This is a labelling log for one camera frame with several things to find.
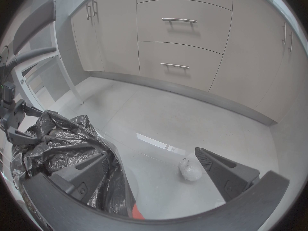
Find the plastic-wrapped object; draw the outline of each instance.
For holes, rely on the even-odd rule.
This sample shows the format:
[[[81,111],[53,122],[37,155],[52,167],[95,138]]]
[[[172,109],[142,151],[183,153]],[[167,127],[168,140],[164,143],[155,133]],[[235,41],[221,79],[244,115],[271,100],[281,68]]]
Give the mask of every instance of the plastic-wrapped object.
[[[40,172],[51,176],[101,153],[108,160],[109,170],[100,176],[100,183],[87,204],[112,214],[133,217],[136,201],[117,148],[97,135],[87,116],[68,120],[47,110],[26,133],[37,136],[40,142],[12,147],[11,172],[20,192],[22,181]]]
[[[194,161],[184,158],[179,162],[180,171],[186,180],[195,181],[201,178],[202,169]]]

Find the chair backrest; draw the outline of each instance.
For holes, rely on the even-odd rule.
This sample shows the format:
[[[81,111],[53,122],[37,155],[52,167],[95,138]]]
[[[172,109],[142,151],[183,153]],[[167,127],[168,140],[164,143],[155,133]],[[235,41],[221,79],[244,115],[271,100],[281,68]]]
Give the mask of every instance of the chair backrest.
[[[56,2],[48,0],[30,14],[17,29],[13,40],[13,54],[17,55],[35,34],[55,20]]]

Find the white floor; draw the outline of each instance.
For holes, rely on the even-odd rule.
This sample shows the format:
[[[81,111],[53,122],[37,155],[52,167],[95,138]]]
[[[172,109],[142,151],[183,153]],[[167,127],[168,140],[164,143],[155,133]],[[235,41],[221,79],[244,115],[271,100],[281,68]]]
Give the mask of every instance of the white floor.
[[[197,161],[195,147],[254,167],[260,177],[269,170],[278,172],[270,129],[250,118],[171,92],[109,79],[90,77],[77,90],[83,105],[71,91],[57,102],[46,89],[37,96],[45,108],[69,119],[88,115],[97,131],[116,145],[124,167],[137,179],[137,206],[147,219],[194,215],[224,203],[205,171],[196,182],[185,181],[180,174],[180,160]]]

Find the chair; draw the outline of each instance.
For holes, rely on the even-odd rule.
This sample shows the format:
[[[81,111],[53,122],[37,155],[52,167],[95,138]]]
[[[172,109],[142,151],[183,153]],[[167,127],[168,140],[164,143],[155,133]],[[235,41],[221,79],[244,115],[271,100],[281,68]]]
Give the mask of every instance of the chair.
[[[62,61],[58,49],[55,21],[56,2],[54,0],[49,0],[30,14],[17,29],[13,39],[11,52],[9,47],[9,55],[11,55],[11,58],[9,57],[10,59],[8,59],[6,64],[7,68],[12,70],[11,74],[14,84],[22,98],[25,99],[26,102],[30,102],[32,106],[41,110],[44,110],[44,107],[30,87],[30,80],[27,80],[27,78],[23,76],[25,75],[23,73],[28,72],[35,66],[37,70],[31,75],[31,79],[33,79],[46,70],[44,65],[53,58],[56,58],[61,73],[73,94],[80,104],[83,104],[83,100],[71,81]],[[44,47],[20,53],[20,50],[25,46],[25,44],[27,44],[34,35],[46,26],[50,27],[52,47]]]

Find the metal handle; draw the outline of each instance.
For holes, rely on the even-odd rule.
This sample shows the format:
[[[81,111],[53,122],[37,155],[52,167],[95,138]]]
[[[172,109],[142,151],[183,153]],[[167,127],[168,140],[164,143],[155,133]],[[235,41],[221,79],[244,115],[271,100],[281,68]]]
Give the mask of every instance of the metal handle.
[[[286,27],[286,23],[285,23],[285,40],[284,40],[283,45],[286,45],[286,36],[287,36],[287,27]]]
[[[291,49],[290,49],[290,53],[292,53],[292,47],[293,47],[293,32],[291,32]]]
[[[197,23],[195,20],[188,20],[188,19],[176,19],[176,18],[163,18],[163,21],[184,21],[189,23]]]
[[[94,6],[95,3],[96,3],[96,5],[97,5],[97,2],[95,2],[94,0],[92,0],[92,5],[93,5],[93,17],[95,17],[95,14],[97,13],[97,12],[95,12],[95,6]]]
[[[175,64],[163,64],[163,63],[160,63],[161,65],[165,65],[165,66],[170,66],[170,67],[181,67],[181,68],[185,68],[185,69],[189,69],[189,67],[187,66],[182,66],[182,65],[175,65]]]
[[[91,17],[91,16],[89,15],[89,10],[88,10],[89,7],[91,7],[91,6],[89,6],[88,3],[87,3],[87,6],[86,6],[86,8],[87,8],[87,20]]]

